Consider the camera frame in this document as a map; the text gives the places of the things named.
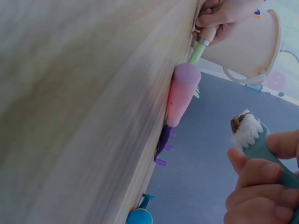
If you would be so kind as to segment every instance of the teal toothbrush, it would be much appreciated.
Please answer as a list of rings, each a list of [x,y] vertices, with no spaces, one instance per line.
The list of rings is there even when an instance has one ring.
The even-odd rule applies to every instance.
[[[267,144],[266,137],[269,129],[257,120],[249,110],[245,110],[240,116],[234,117],[231,122],[233,131],[232,142],[243,150],[250,158],[265,159],[281,165],[283,174],[278,184],[288,188],[299,188],[299,177],[285,167],[273,154]],[[294,217],[290,224],[299,224],[299,208],[294,211]]]

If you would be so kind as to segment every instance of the toothbrush bristles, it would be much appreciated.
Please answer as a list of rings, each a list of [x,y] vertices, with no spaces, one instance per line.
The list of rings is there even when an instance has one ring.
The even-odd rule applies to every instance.
[[[249,110],[245,110],[238,118],[234,118],[234,120],[237,120],[238,126],[237,130],[233,131],[233,144],[241,150],[254,145],[255,139],[259,139],[259,134],[263,133],[260,120],[255,119]]]

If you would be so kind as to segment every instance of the hand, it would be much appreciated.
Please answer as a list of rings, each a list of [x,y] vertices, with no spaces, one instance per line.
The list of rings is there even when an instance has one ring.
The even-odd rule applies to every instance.
[[[267,144],[278,158],[294,158],[299,155],[299,130],[271,134]],[[224,224],[289,223],[299,205],[299,189],[275,184],[282,168],[266,160],[249,159],[236,148],[228,151],[228,157],[239,179],[235,191],[227,198]]]
[[[195,24],[197,29],[220,25],[211,44],[230,38],[240,23],[251,17],[264,0],[206,0]],[[198,32],[193,31],[198,40]]]

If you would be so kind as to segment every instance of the wooden board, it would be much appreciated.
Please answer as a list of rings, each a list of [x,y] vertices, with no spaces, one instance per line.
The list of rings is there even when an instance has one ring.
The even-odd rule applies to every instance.
[[[197,1],[0,4],[0,223],[124,223]]]

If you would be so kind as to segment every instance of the fingernail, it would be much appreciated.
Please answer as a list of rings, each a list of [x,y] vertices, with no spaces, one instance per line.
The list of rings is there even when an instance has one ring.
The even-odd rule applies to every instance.
[[[275,215],[282,221],[288,222],[293,217],[294,212],[286,207],[277,206],[275,209]]]
[[[198,28],[201,27],[201,23],[200,23],[199,19],[197,19],[197,20],[195,21],[195,25],[196,25]]]
[[[298,189],[285,189],[281,193],[281,200],[288,204],[293,204],[299,196]]]
[[[264,165],[261,171],[264,178],[271,180],[277,176],[280,170],[281,170],[280,165],[271,163],[271,164]]]

